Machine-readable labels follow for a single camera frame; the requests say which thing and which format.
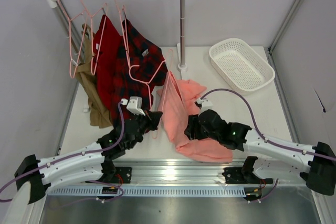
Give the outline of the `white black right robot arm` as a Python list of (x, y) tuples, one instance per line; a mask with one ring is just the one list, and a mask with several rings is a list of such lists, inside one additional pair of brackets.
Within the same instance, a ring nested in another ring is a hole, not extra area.
[(210, 138), (229, 150), (274, 158), (288, 164), (309, 189), (327, 196), (335, 192), (335, 153), (326, 143), (312, 146), (266, 138), (248, 125), (226, 122), (213, 110), (190, 115), (184, 133), (189, 140)]

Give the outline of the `pink skirt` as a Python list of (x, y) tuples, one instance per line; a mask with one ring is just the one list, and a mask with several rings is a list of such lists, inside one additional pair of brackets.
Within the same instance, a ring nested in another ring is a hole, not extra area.
[(217, 141), (211, 138), (189, 140), (184, 134), (188, 117), (199, 113), (195, 101), (205, 90), (205, 86), (193, 80), (177, 80), (169, 71), (163, 88), (157, 91), (163, 128), (178, 153), (199, 162), (230, 163), (233, 152)]

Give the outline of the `red black plaid skirt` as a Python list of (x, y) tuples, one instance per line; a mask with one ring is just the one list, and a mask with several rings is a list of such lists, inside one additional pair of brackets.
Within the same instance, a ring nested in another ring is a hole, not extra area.
[(122, 98), (141, 97), (142, 108), (148, 110), (153, 105), (152, 91), (162, 86), (167, 74), (167, 66), (161, 48), (143, 37), (129, 20), (122, 22), (126, 29), (121, 36), (113, 24), (108, 35), (111, 46), (108, 50), (108, 73), (110, 77), (110, 114), (113, 127), (120, 123), (117, 108)]

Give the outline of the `plain red skirt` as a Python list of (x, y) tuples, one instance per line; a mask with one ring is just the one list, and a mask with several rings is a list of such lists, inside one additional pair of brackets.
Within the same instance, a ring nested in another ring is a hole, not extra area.
[(93, 39), (93, 64), (96, 68), (97, 91), (99, 98), (107, 109), (111, 109), (113, 93), (113, 76), (116, 70), (118, 48), (121, 36), (111, 20), (103, 15), (99, 29)]

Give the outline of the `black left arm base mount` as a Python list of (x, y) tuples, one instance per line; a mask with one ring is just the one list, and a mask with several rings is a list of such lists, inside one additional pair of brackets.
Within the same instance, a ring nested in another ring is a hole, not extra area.
[(132, 167), (115, 167), (113, 161), (105, 161), (99, 165), (98, 171), (102, 172), (102, 175), (100, 175), (97, 179), (90, 179), (86, 181), (86, 183), (89, 183), (91, 180), (119, 185), (131, 183)]

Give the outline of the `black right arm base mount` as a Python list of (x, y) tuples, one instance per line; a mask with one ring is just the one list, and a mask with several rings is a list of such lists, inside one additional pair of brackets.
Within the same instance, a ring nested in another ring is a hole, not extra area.
[(265, 161), (265, 159), (261, 159), (257, 156), (248, 156), (241, 167), (234, 166), (224, 168), (222, 176), (229, 185), (271, 185), (274, 182), (272, 178), (262, 178), (254, 173)]

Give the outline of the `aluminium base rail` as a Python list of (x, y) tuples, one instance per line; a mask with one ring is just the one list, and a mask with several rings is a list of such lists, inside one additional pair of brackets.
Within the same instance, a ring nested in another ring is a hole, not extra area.
[[(156, 186), (215, 186), (226, 185), (223, 175), (226, 169), (237, 169), (243, 166), (242, 159), (232, 163), (204, 163), (186, 159), (167, 159), (149, 161), (113, 162), (116, 167), (128, 167), (127, 176), (131, 177), (132, 185)], [(272, 159), (260, 158), (256, 162), (261, 167), (255, 168), (262, 179), (278, 179), (282, 186), (303, 185), (305, 182), (299, 176), (299, 168), (286, 165)]]

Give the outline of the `white perforated plastic basket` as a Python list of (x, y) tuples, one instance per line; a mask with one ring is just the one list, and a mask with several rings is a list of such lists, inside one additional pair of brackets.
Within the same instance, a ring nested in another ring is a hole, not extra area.
[(240, 94), (250, 94), (269, 85), (275, 71), (245, 41), (229, 38), (216, 43), (209, 49), (213, 68)]

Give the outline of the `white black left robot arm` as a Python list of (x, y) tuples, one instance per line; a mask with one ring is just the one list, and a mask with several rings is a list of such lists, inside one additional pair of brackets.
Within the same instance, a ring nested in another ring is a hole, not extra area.
[(41, 159), (27, 156), (14, 174), (17, 189), (30, 182), (29, 202), (35, 203), (56, 188), (82, 182), (112, 182), (117, 172), (113, 160), (141, 143), (145, 133), (156, 131), (162, 115), (160, 111), (146, 110), (70, 154)]

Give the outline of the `tan brown garment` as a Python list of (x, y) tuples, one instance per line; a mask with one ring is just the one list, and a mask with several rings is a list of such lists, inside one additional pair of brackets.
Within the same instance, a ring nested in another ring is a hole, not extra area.
[(92, 45), (91, 28), (82, 24), (82, 35), (84, 35), (84, 63), (81, 63), (76, 70), (75, 78), (83, 87), (87, 100), (87, 109), (90, 114), (90, 125), (100, 129), (112, 126), (109, 110), (103, 105), (97, 91), (97, 77), (91, 73)]

